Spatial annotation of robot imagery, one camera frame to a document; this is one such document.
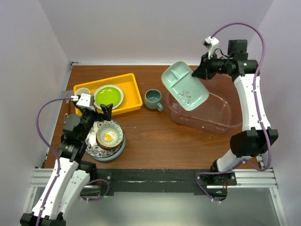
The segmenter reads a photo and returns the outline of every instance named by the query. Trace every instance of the wooden tabletop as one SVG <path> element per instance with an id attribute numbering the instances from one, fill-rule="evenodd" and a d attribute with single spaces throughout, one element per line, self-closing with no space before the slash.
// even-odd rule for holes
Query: wooden tabletop
<path id="1" fill-rule="evenodd" d="M 73 66 L 66 90 L 77 84 L 109 78 L 121 74 L 135 75 L 140 95 L 149 89 L 162 93 L 164 111 L 149 110 L 144 105 L 140 110 L 113 116 L 122 127 L 126 137 L 123 153 L 110 162 L 99 162 L 85 153 L 82 160 L 96 163 L 98 168 L 110 169 L 208 169 L 213 161 L 222 157 L 230 147 L 232 135 L 241 128 L 217 135 L 201 129 L 194 129 L 175 123 L 169 117 L 166 103 L 167 90 L 161 82 L 161 75 L 168 66 Z M 62 135 L 66 103 L 56 124 L 51 145 L 58 150 Z M 46 168 L 53 168 L 54 155 L 49 152 Z"/>

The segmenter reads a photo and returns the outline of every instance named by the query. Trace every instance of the green plate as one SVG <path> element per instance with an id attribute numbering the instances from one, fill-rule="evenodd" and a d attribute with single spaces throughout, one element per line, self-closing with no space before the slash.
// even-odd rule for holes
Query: green plate
<path id="1" fill-rule="evenodd" d="M 123 101 L 121 88 L 115 85 L 105 85 L 98 88 L 94 93 L 94 105 L 101 109 L 100 105 L 113 104 L 113 109 L 117 108 Z"/>

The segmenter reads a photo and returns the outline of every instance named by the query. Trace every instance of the white backdrop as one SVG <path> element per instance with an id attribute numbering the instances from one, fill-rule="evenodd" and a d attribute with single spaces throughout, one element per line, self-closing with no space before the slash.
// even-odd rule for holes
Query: white backdrop
<path id="1" fill-rule="evenodd" d="M 68 59 L 81 63 L 199 63 L 222 25 L 258 27 L 272 0 L 39 0 Z M 229 39 L 254 33 L 232 27 Z"/>
<path id="2" fill-rule="evenodd" d="M 68 60 L 37 0 L 0 3 L 0 219 L 16 226 L 35 166 L 47 147 L 35 129 L 38 109 L 61 94 Z M 54 131 L 60 104 L 47 107 L 40 125 Z"/>
<path id="3" fill-rule="evenodd" d="M 298 0 L 275 0 L 259 27 L 267 46 L 261 69 L 262 99 L 272 128 L 279 131 L 272 164 L 291 226 L 301 222 L 300 8 Z M 249 52 L 259 59 L 259 38 L 254 37 Z"/>

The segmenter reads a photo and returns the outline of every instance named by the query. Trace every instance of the stacked plates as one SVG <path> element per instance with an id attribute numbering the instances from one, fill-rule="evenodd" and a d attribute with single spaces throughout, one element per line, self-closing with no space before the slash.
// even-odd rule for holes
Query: stacked plates
<path id="1" fill-rule="evenodd" d="M 111 161 L 124 150 L 126 137 L 116 121 L 96 121 L 86 138 L 86 144 L 86 152 L 92 158 L 98 161 Z"/>

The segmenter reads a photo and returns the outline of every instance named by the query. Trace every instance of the mint green divided plate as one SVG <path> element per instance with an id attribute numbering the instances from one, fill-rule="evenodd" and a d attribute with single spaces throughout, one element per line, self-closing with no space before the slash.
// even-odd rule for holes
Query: mint green divided plate
<path id="1" fill-rule="evenodd" d="M 206 87 L 191 74 L 191 68 L 185 62 L 178 61 L 171 65 L 161 77 L 166 89 L 186 111 L 196 109 L 209 97 Z"/>
<path id="2" fill-rule="evenodd" d="M 122 89 L 115 85 L 101 86 L 94 92 L 94 105 L 101 109 L 100 105 L 113 104 L 113 109 L 117 108 L 123 101 Z"/>

